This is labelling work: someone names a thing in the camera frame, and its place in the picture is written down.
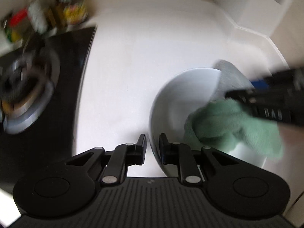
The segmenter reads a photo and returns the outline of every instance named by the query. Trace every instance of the white countertop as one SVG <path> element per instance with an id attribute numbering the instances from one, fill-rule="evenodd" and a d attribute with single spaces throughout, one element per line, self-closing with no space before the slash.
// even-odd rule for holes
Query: white countertop
<path id="1" fill-rule="evenodd" d="M 270 62 L 252 45 L 228 40 L 201 0 L 92 0 L 97 24 L 80 99 L 75 153 L 106 151 L 148 134 L 152 102 L 174 75 L 195 67 L 232 62 L 249 78 L 269 73 Z M 165 176 L 147 143 L 143 166 L 128 176 Z M 7 201 L 0 195 L 0 203 Z M 14 219 L 0 212 L 8 225 Z"/>

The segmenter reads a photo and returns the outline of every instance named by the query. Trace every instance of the green microfiber cloth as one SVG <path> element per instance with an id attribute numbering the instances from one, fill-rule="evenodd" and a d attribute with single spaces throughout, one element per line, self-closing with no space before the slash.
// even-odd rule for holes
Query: green microfiber cloth
<path id="1" fill-rule="evenodd" d="M 194 150 L 211 146 L 228 153 L 242 141 L 264 156 L 283 155 L 277 123 L 252 117 L 246 107 L 233 99 L 199 108 L 188 116 L 184 129 L 184 140 Z"/>

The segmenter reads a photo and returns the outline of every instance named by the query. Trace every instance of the ribbed black surface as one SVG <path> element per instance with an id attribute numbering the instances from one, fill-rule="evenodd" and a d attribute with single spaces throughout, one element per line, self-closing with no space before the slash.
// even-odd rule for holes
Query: ribbed black surface
<path id="1" fill-rule="evenodd" d="M 124 183 L 104 188 L 83 211 L 58 220 L 23 215 L 11 228 L 283 228 L 293 227 L 281 216 L 247 221 L 214 208 L 199 188 L 181 185 L 177 178 L 128 177 Z"/>

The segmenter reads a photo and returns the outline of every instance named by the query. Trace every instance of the black stovetop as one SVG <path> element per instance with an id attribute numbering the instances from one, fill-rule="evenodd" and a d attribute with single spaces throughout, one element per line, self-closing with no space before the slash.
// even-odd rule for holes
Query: black stovetop
<path id="1" fill-rule="evenodd" d="M 34 124 L 20 134 L 9 135 L 0 124 L 0 188 L 12 193 L 22 175 L 72 155 L 74 117 L 83 67 L 95 27 L 46 39 L 60 58 L 60 76 L 47 107 Z M 22 49 L 0 58 L 4 69 Z"/>

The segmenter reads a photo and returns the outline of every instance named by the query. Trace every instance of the stove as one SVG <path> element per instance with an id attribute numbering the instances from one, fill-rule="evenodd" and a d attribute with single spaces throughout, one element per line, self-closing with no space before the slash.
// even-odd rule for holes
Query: stove
<path id="1" fill-rule="evenodd" d="M 0 89 L 6 87 L 0 90 L 5 116 L 0 188 L 8 193 L 24 174 L 72 155 L 75 112 L 94 33 L 95 27 L 66 32 L 45 39 L 39 52 L 18 49 L 0 57 Z"/>

